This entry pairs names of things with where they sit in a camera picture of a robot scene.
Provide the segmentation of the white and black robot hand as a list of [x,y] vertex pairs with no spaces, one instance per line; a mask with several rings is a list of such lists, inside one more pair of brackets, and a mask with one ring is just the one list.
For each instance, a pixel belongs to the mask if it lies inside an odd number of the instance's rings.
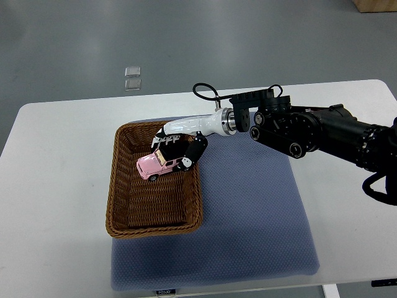
[[187,147],[182,160],[174,167],[178,171],[187,171],[198,162],[205,151],[208,145],[207,136],[214,133],[224,137],[236,133],[234,112],[231,108],[218,109],[210,115],[167,122],[154,135],[151,151],[155,151],[162,143],[178,141],[182,135],[193,136],[194,140]]

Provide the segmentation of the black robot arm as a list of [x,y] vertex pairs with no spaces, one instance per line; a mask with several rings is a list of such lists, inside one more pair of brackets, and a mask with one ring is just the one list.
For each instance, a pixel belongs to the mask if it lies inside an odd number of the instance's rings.
[[232,95],[236,129],[293,158],[320,150],[367,171],[396,174],[396,126],[360,122],[342,104],[292,106],[290,97],[262,89]]

